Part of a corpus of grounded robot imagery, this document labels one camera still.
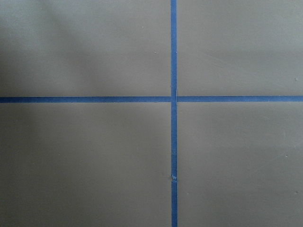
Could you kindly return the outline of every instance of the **blue tape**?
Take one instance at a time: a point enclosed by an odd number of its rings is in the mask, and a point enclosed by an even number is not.
[[[303,96],[178,96],[178,102],[303,102]]]
[[[168,103],[169,96],[0,97],[0,103]]]
[[[178,226],[177,0],[170,2],[171,34],[171,226]]]

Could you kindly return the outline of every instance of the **gray floor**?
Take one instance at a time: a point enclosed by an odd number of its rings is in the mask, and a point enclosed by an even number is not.
[[[178,0],[178,95],[303,95],[302,25]],[[0,97],[170,96],[169,0],[0,0],[0,47]],[[178,103],[178,226],[301,227],[302,118]],[[0,104],[0,226],[171,226],[170,127],[170,103]]]

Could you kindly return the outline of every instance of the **gray surface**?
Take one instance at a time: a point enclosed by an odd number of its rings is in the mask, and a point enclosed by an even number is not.
[[[1,104],[1,227],[170,226],[170,105]]]
[[[179,0],[178,94],[302,95],[303,1]]]
[[[1,0],[0,96],[167,96],[163,0]]]
[[[179,103],[180,227],[300,227],[302,103]]]

